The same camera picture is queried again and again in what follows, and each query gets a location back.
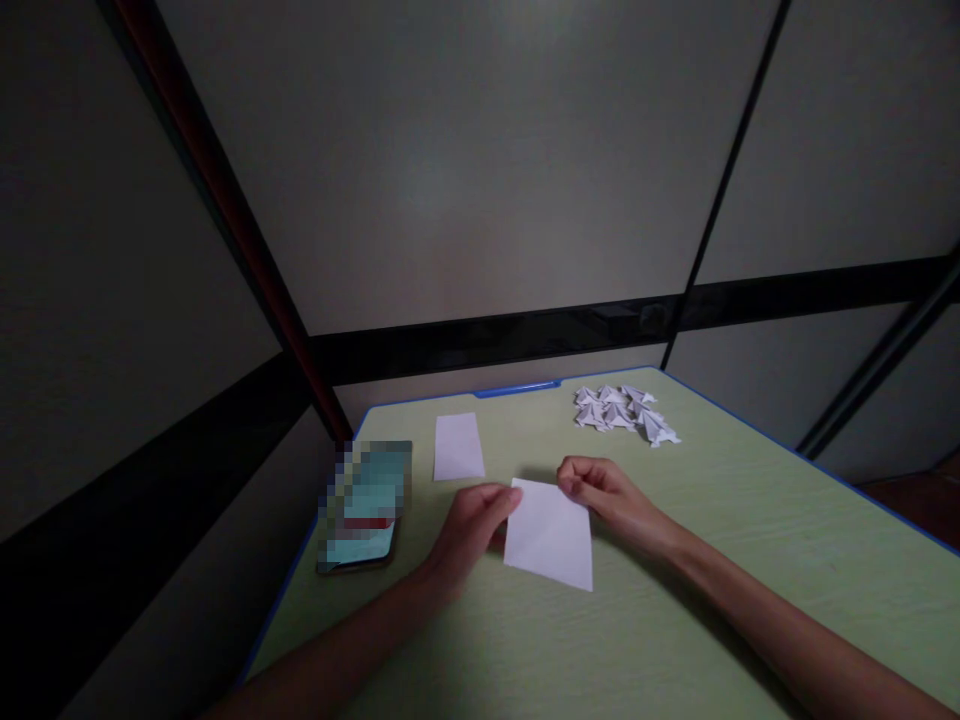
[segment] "green table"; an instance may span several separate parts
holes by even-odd
[[[651,392],[683,443],[574,422],[573,393]],[[655,368],[521,394],[371,408],[360,440],[413,441],[413,507],[388,568],[319,577],[305,540],[246,677],[410,572],[453,493],[434,483],[438,415],[475,411],[487,480],[553,481],[564,455],[616,461],[663,510],[773,590],[930,694],[960,708],[960,558]],[[594,525],[594,592],[483,558],[464,597],[350,706],[355,717],[781,717],[800,713],[742,641],[670,578]]]

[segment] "pixelated phone screen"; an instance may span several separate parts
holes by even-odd
[[[337,450],[337,467],[320,496],[317,571],[381,560],[409,503],[408,441],[355,441]]]

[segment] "forearm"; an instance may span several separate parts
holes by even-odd
[[[736,628],[815,717],[956,717],[692,533],[676,526],[658,554]]]
[[[414,572],[279,660],[207,717],[332,717],[445,602],[424,572]]]

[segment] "blue table edge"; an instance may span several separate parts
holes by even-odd
[[[478,390],[478,391],[472,392],[472,393],[470,393],[470,392],[466,392],[466,393],[448,393],[448,394],[446,394],[446,395],[433,395],[433,396],[430,396],[430,397],[418,398],[418,399],[416,399],[416,400],[398,400],[398,401],[396,401],[396,402],[380,403],[379,405],[371,405],[369,408],[367,408],[367,411],[363,414],[363,419],[360,421],[360,427],[358,427],[358,428],[357,428],[357,431],[353,434],[353,439],[356,440],[357,437],[360,435],[360,431],[363,430],[363,425],[364,425],[364,423],[367,421],[367,415],[370,414],[370,411],[371,411],[371,410],[375,410],[376,408],[380,408],[380,407],[387,407],[387,406],[389,406],[389,405],[405,405],[405,404],[407,404],[407,403],[424,402],[424,401],[426,401],[426,400],[437,400],[438,398],[456,397],[456,396],[458,396],[458,395],[473,395],[474,397],[483,400],[483,399],[486,399],[486,398],[501,397],[501,396],[504,396],[504,395],[515,395],[515,394],[524,393],[524,392],[535,392],[535,391],[537,391],[537,390],[551,390],[551,389],[555,389],[555,388],[560,387],[560,386],[561,386],[564,382],[566,382],[567,380],[576,380],[576,379],[579,378],[579,377],[595,377],[595,376],[597,376],[597,375],[612,375],[612,374],[614,374],[614,373],[629,372],[629,371],[631,371],[631,370],[643,370],[643,369],[647,369],[647,368],[649,368],[649,369],[651,369],[651,370],[656,370],[657,372],[662,373],[663,375],[666,375],[668,378],[670,378],[670,379],[673,380],[674,382],[682,385],[683,387],[687,388],[687,390],[690,390],[690,391],[691,391],[692,393],[694,393],[695,395],[698,395],[698,396],[702,397],[704,400],[706,400],[708,403],[710,403],[710,404],[713,405],[714,407],[717,407],[717,408],[719,408],[720,410],[722,410],[723,412],[727,413],[727,415],[729,415],[730,417],[734,418],[735,420],[739,420],[740,422],[742,422],[742,423],[743,423],[744,425],[746,425],[747,427],[749,427],[749,428],[751,428],[752,430],[760,433],[761,435],[763,435],[763,437],[767,438],[767,440],[770,440],[770,441],[776,443],[777,445],[779,445],[780,447],[782,447],[784,450],[786,450],[787,452],[789,452],[789,453],[790,453],[791,455],[793,455],[794,457],[800,458],[800,459],[803,460],[805,463],[807,463],[808,465],[811,465],[812,467],[816,468],[817,470],[819,470],[820,472],[822,472],[822,473],[823,473],[824,475],[826,475],[827,477],[833,478],[833,479],[836,480],[838,483],[840,483],[841,485],[844,485],[845,487],[849,488],[850,490],[852,490],[853,492],[855,492],[855,493],[856,493],[857,495],[859,495],[860,497],[864,498],[865,500],[868,500],[868,501],[869,501],[870,503],[872,503],[873,505],[876,505],[878,508],[880,508],[881,510],[883,510],[884,512],[886,512],[888,515],[892,515],[892,516],[895,517],[897,520],[899,520],[900,522],[902,522],[904,525],[906,525],[906,526],[908,526],[908,527],[910,527],[910,528],[913,528],[913,529],[916,530],[918,533],[920,533],[920,534],[923,535],[924,537],[932,540],[934,543],[936,543],[936,544],[939,545],[940,547],[944,548],[945,550],[947,550],[947,551],[950,552],[951,554],[956,555],[957,557],[960,557],[960,550],[957,550],[957,549],[951,547],[950,545],[947,545],[947,544],[946,544],[945,542],[943,542],[942,540],[940,540],[940,539],[938,539],[938,538],[935,538],[933,535],[931,535],[930,533],[928,533],[926,530],[924,530],[923,528],[921,528],[921,527],[919,527],[918,525],[914,524],[914,523],[911,522],[910,520],[907,520],[905,517],[903,517],[903,516],[900,515],[899,513],[894,512],[893,510],[891,510],[890,508],[888,508],[886,505],[884,505],[884,504],[882,504],[882,503],[874,500],[872,497],[870,497],[869,495],[867,495],[866,493],[864,493],[862,490],[860,490],[859,488],[857,488],[855,485],[851,485],[851,484],[848,483],[846,480],[837,477],[836,475],[834,475],[834,474],[833,474],[832,472],[830,472],[829,470],[825,470],[824,468],[820,467],[819,465],[817,465],[817,464],[816,464],[815,462],[813,462],[812,460],[810,460],[810,459],[808,459],[808,458],[805,458],[803,455],[801,455],[800,453],[798,453],[796,450],[794,450],[794,449],[791,448],[791,447],[788,447],[788,446],[784,445],[782,442],[780,442],[780,441],[777,440],[776,438],[771,437],[770,435],[768,435],[767,433],[765,433],[763,430],[761,430],[760,428],[758,428],[757,426],[755,426],[753,423],[750,423],[750,422],[744,420],[742,417],[740,417],[740,416],[737,415],[736,413],[730,412],[730,411],[727,410],[725,407],[723,407],[723,405],[721,405],[720,403],[714,402],[713,400],[711,400],[710,398],[708,398],[706,395],[704,395],[704,394],[701,393],[700,391],[698,391],[698,390],[696,390],[695,388],[692,388],[692,387],[690,387],[689,385],[687,385],[685,382],[683,382],[683,380],[680,380],[679,378],[674,377],[673,375],[671,375],[670,373],[668,373],[666,370],[661,370],[661,369],[660,369],[659,367],[657,367],[656,365],[639,365],[639,366],[637,366],[637,367],[621,368],[620,370],[607,370],[607,371],[602,372],[602,373],[585,373],[585,374],[583,374],[583,375],[571,375],[571,376],[569,376],[569,377],[559,378],[559,379],[557,379],[557,380],[549,380],[549,381],[546,381],[546,382],[527,383],[527,384],[524,384],[524,385],[511,385],[511,386],[507,386],[507,387],[503,387],[503,388],[491,388],[491,389],[489,389],[489,390]],[[313,522],[310,523],[310,529],[307,530],[307,534],[306,534],[306,536],[303,538],[303,542],[300,544],[300,549],[297,551],[297,556],[294,558],[293,563],[290,565],[290,569],[287,570],[287,576],[286,576],[286,577],[284,578],[284,580],[283,580],[283,585],[280,586],[280,591],[277,593],[277,597],[276,597],[276,599],[273,601],[273,606],[270,608],[270,612],[267,614],[266,619],[263,621],[263,626],[260,628],[260,633],[257,635],[257,639],[256,639],[256,641],[255,641],[254,644],[253,644],[253,648],[250,650],[250,655],[247,657],[247,660],[246,660],[246,662],[245,662],[244,665],[243,665],[243,670],[240,672],[240,676],[237,678],[237,681],[236,681],[236,683],[235,683],[235,686],[236,686],[236,687],[239,687],[240,685],[242,685],[242,684],[244,683],[244,681],[245,681],[245,679],[246,679],[246,677],[247,677],[247,674],[250,672],[250,668],[253,667],[253,661],[254,661],[254,659],[257,657],[257,653],[260,652],[260,646],[261,646],[261,644],[263,643],[263,638],[266,636],[267,630],[270,628],[270,625],[271,625],[271,623],[273,622],[273,617],[274,617],[274,615],[276,615],[277,609],[280,607],[280,603],[281,603],[281,601],[283,600],[283,596],[284,596],[284,595],[286,594],[286,592],[287,592],[287,587],[290,585],[290,580],[293,578],[293,573],[296,571],[297,566],[300,564],[300,560],[303,558],[303,553],[304,553],[304,551],[307,549],[307,545],[308,545],[309,542],[310,542],[310,538],[313,537],[313,531],[314,531],[314,529],[316,528],[316,526],[317,526],[317,516],[314,515],[314,517],[313,517]]]

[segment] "floor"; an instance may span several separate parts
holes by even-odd
[[[930,472],[878,480],[858,489],[960,551],[960,480]]]

